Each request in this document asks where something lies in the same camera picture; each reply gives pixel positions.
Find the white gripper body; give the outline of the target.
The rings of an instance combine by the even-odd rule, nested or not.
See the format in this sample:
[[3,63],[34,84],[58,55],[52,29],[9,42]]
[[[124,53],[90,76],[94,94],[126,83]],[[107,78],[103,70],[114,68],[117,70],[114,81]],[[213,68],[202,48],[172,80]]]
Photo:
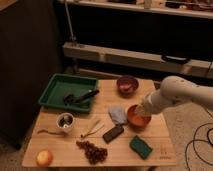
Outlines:
[[136,106],[135,113],[142,117],[148,117],[156,113],[155,107],[149,95],[145,96],[142,101]]

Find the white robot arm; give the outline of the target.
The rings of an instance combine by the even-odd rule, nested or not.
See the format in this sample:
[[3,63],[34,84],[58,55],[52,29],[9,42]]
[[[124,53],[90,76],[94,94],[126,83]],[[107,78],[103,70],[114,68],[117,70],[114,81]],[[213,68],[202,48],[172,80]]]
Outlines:
[[197,85],[178,76],[168,76],[162,80],[159,89],[142,99],[135,113],[148,117],[187,102],[213,110],[213,87]]

